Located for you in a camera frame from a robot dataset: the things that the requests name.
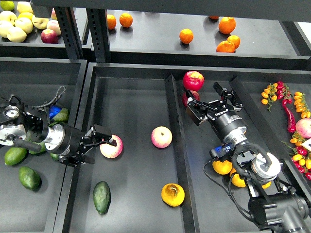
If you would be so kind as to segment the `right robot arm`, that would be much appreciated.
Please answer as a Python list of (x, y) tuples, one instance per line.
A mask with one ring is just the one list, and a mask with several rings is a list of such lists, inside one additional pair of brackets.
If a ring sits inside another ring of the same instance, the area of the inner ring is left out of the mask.
[[(199, 126), (208, 121), (222, 145), (212, 149), (209, 163), (213, 166), (228, 161), (232, 164), (226, 193), (241, 215), (259, 230), (274, 233), (309, 233), (305, 220), (311, 210), (310, 201), (300, 196), (296, 188), (279, 178), (284, 163), (245, 136), (247, 125), (237, 114), (243, 104), (235, 91), (228, 91), (218, 83), (214, 90), (220, 99), (201, 102), (187, 90), (186, 112)], [(243, 209), (231, 191), (233, 179), (244, 181), (249, 194), (248, 209)]]

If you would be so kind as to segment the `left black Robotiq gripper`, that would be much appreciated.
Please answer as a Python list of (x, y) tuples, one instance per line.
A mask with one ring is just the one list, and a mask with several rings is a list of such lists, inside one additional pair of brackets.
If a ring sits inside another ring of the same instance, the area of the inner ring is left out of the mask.
[[(85, 148), (78, 150), (82, 137), (85, 136)], [(92, 124), (84, 135), (79, 129), (66, 123), (56, 123), (49, 127), (45, 139), (45, 148), (49, 153), (59, 155), (59, 163), (77, 167), (83, 164), (94, 164), (95, 158), (87, 153), (93, 147), (109, 144), (116, 147), (111, 130), (107, 127)]]

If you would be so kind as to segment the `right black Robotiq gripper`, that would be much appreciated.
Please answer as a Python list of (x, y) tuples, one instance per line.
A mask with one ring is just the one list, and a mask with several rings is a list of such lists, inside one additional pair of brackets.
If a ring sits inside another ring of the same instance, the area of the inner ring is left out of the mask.
[[(209, 120), (222, 142), (246, 142), (247, 125), (236, 113), (244, 107), (243, 103), (234, 90), (228, 91), (218, 82), (213, 84), (213, 88), (221, 98), (210, 103), (197, 100), (192, 92), (187, 90), (186, 113), (197, 126)], [(230, 101), (232, 106), (228, 106), (227, 101)]]

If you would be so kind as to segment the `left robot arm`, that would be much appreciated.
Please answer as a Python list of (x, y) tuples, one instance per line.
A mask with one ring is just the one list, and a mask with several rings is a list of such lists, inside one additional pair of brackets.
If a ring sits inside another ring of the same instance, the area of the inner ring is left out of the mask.
[(39, 152), (39, 143), (44, 142), (47, 152), (57, 154), (60, 163), (72, 167), (93, 164), (94, 158), (87, 153), (94, 147), (102, 144), (117, 146), (111, 131), (103, 126), (94, 124), (84, 133), (63, 122), (50, 123), (49, 107), (65, 91), (64, 86), (59, 87), (52, 100), (38, 106), (26, 105), (16, 95), (1, 99), (4, 102), (0, 108), (1, 145)]

